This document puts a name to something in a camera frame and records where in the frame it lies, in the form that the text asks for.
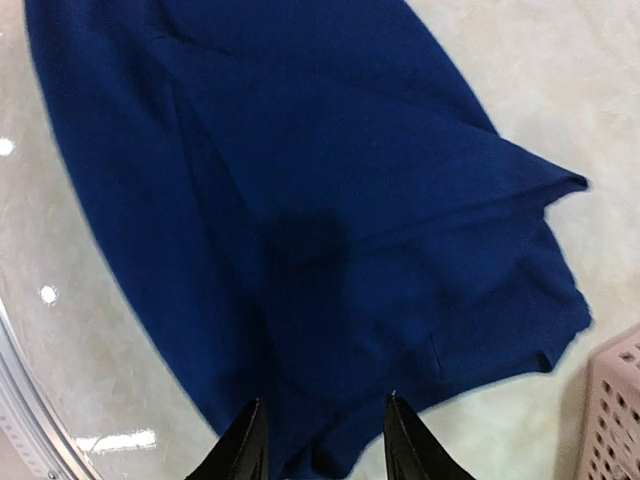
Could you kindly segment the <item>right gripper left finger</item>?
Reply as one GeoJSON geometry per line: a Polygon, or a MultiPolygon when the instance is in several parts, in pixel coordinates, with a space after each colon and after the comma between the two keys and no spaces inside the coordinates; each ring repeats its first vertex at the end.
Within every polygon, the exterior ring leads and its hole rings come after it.
{"type": "Polygon", "coordinates": [[[266,407],[252,400],[186,480],[267,480],[268,447],[266,407]]]}

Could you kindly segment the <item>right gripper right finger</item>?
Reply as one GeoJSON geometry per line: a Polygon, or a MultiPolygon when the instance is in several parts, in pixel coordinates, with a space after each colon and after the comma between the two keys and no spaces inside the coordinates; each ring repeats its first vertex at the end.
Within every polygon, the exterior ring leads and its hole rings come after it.
{"type": "Polygon", "coordinates": [[[390,480],[474,480],[397,394],[387,397],[383,436],[390,480]]]}

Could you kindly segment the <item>blue garment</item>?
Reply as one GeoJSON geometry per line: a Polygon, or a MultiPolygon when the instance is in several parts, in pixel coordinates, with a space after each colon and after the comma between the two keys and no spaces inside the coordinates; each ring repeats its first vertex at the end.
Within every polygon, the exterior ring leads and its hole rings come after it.
{"type": "Polygon", "coordinates": [[[403,1],[28,1],[32,57],[120,288],[274,479],[342,479],[397,391],[548,372],[591,322],[545,219],[587,180],[503,139],[403,1]]]}

